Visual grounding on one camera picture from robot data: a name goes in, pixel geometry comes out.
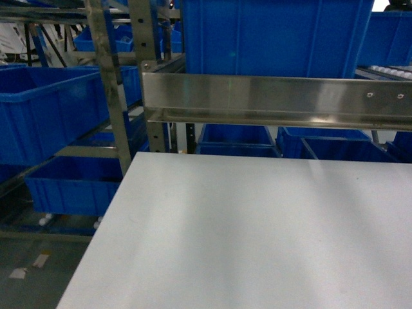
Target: metal frame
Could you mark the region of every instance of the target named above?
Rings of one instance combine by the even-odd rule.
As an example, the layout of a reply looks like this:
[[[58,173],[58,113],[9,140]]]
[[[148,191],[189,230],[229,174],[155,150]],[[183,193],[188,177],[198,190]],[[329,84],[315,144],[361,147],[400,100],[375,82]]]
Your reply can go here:
[[[162,68],[143,72],[150,122],[412,130],[410,81],[196,75]]]

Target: gray floor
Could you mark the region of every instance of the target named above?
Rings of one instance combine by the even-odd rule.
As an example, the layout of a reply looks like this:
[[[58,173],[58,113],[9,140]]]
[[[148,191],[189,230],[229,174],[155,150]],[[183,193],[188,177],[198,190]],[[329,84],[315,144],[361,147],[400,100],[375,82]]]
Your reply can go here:
[[[0,238],[0,308],[55,308],[63,295],[87,243]],[[32,266],[47,250],[42,268]],[[27,268],[24,279],[10,279],[15,268]]]

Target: blue storage crate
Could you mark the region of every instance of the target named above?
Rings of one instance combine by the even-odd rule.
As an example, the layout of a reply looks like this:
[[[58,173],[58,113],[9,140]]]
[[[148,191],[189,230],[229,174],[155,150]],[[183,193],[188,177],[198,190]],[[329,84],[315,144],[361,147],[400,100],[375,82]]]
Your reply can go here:
[[[242,145],[198,145],[198,155],[215,156],[253,156],[262,158],[280,158],[275,147],[242,146]]]
[[[283,154],[283,158],[300,158],[303,147],[301,140],[302,137],[370,140],[368,135],[359,130],[279,127],[277,130],[276,144],[279,146]]]
[[[373,12],[359,56],[361,66],[409,66],[412,12]]]
[[[205,124],[198,143],[201,145],[274,145],[267,127],[234,124]]]
[[[98,66],[74,66],[68,70],[90,70],[99,72]],[[126,104],[130,106],[142,99],[142,90],[140,89],[139,71],[136,66],[122,66],[122,78],[124,92],[126,94]]]
[[[0,164],[37,165],[108,116],[98,73],[0,70]]]
[[[24,67],[26,67],[26,65],[23,64],[23,63],[13,63],[13,64],[7,64],[7,65],[4,65],[4,66],[0,66],[0,70],[24,68]]]
[[[171,34],[172,40],[172,53],[182,52],[182,26],[180,21],[176,21]]]
[[[407,153],[391,142],[386,142],[387,152],[402,163],[412,163],[412,154]]]
[[[393,145],[412,155],[412,132],[397,132]]]
[[[132,156],[134,156],[138,151],[146,152],[148,141],[144,114],[140,114],[137,118],[133,119],[127,130],[129,147]],[[91,142],[91,145],[93,145],[93,143],[99,145],[99,142],[113,142],[114,144],[114,141],[115,136],[110,132],[99,132],[86,139],[86,143]],[[75,142],[75,145],[80,144],[83,144],[82,140]]]
[[[360,162],[398,162],[382,148],[367,140],[302,138],[301,158]]]
[[[119,26],[115,29],[117,52],[133,51],[133,33],[130,26]],[[93,52],[95,47],[91,38],[90,28],[86,27],[75,39],[74,43],[78,51]]]
[[[104,215],[121,181],[108,158],[58,157],[25,178],[35,211],[89,216]]]
[[[188,73],[352,78],[373,0],[185,0]]]
[[[119,2],[120,4],[124,5],[124,6],[129,6],[129,1],[128,0],[116,0],[117,2]]]
[[[0,165],[0,183],[23,172],[27,167],[21,165]]]

